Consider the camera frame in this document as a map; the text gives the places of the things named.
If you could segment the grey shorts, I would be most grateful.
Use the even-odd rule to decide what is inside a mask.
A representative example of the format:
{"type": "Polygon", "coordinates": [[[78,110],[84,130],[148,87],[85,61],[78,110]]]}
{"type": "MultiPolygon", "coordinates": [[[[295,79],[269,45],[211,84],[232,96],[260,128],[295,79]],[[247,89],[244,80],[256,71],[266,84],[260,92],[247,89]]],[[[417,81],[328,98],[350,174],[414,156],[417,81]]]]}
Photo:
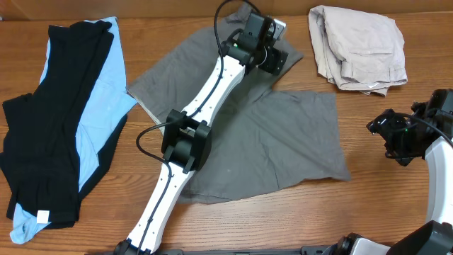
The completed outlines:
{"type": "MultiPolygon", "coordinates": [[[[251,7],[184,40],[129,87],[149,116],[163,123],[200,91],[218,57],[217,42],[245,26],[251,7]]],[[[350,180],[340,147],[336,97],[276,91],[277,77],[254,69],[229,94],[212,125],[212,149],[185,185],[182,203],[223,203],[279,191],[304,180],[350,180]]]]}

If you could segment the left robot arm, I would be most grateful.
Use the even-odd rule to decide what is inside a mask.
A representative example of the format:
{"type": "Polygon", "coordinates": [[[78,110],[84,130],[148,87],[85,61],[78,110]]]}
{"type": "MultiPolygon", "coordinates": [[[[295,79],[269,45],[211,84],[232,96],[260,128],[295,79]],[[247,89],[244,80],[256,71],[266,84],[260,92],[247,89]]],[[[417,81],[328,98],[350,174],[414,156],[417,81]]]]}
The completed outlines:
{"type": "Polygon", "coordinates": [[[160,125],[164,138],[159,180],[138,223],[116,246],[115,254],[154,254],[159,249],[183,188],[210,154],[216,114],[253,68],[274,76],[282,71],[288,54],[274,44],[286,29],[284,22],[252,12],[244,28],[217,43],[219,57],[200,92],[183,110],[172,110],[160,125]]]}

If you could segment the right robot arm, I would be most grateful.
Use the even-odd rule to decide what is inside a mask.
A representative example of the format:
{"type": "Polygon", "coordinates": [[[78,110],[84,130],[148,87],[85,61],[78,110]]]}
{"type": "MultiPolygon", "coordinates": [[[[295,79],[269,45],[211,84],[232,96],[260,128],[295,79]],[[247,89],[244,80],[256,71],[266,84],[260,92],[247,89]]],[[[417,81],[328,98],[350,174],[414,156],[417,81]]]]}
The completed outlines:
{"type": "Polygon", "coordinates": [[[322,249],[332,255],[450,255],[452,253],[452,90],[437,89],[410,113],[387,109],[367,124],[384,139],[385,156],[401,166],[427,166],[428,205],[421,227],[392,245],[350,233],[322,249]]]}

